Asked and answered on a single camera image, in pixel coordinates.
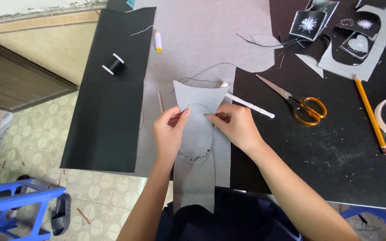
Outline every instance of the dark clothing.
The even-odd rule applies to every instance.
[[[276,204],[229,189],[215,189],[214,214],[200,205],[173,214],[172,202],[160,216],[157,241],[302,240]]]

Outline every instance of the scissors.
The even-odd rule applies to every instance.
[[[259,75],[256,75],[256,76],[259,77],[260,80],[265,82],[267,85],[269,85],[276,92],[278,92],[290,104],[290,106],[292,107],[294,118],[298,122],[305,124],[305,125],[308,125],[308,126],[314,126],[321,121],[321,118],[324,118],[327,115],[327,109],[325,108],[324,104],[321,101],[319,101],[319,99],[314,98],[314,97],[301,97],[301,96],[293,95],[293,94],[279,88],[278,86],[276,86],[275,84],[273,84],[269,80],[266,80],[265,78],[263,78]],[[316,112],[311,107],[309,107],[306,104],[307,101],[315,102],[320,107],[322,114]],[[297,112],[299,110],[302,110],[303,112],[310,115],[315,120],[315,122],[305,121],[302,118],[300,118],[297,115]]]

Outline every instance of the orange scissors handle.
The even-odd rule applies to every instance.
[[[321,121],[321,118],[324,118],[326,117],[327,115],[327,109],[325,108],[324,104],[317,98],[314,98],[314,97],[295,97],[295,96],[292,96],[291,99],[293,99],[294,101],[296,101],[299,105],[297,107],[295,107],[293,104],[292,104],[292,107],[293,107],[293,116],[294,118],[302,123],[302,124],[305,124],[305,125],[308,125],[308,126],[314,126],[314,125],[317,125],[320,121]],[[321,112],[322,114],[318,113],[317,111],[315,111],[314,109],[312,109],[311,107],[309,107],[307,105],[307,102],[308,101],[313,101],[315,102],[320,108],[321,108]],[[298,110],[302,110],[303,112],[306,112],[308,115],[310,115],[312,118],[314,118],[315,122],[309,122],[309,121],[304,121],[302,118],[300,118],[298,115],[297,115],[297,112]]]

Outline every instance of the left hand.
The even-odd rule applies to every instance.
[[[180,112],[178,106],[174,106],[165,110],[154,122],[158,160],[174,163],[189,114],[190,109]]]

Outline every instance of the person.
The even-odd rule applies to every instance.
[[[199,205],[183,207],[174,214],[169,204],[162,211],[189,114],[190,109],[180,112],[175,106],[155,121],[157,159],[117,241],[360,240],[351,226],[265,143],[250,109],[233,104],[221,105],[216,115],[206,118],[257,165],[279,206],[216,188],[214,214]]]

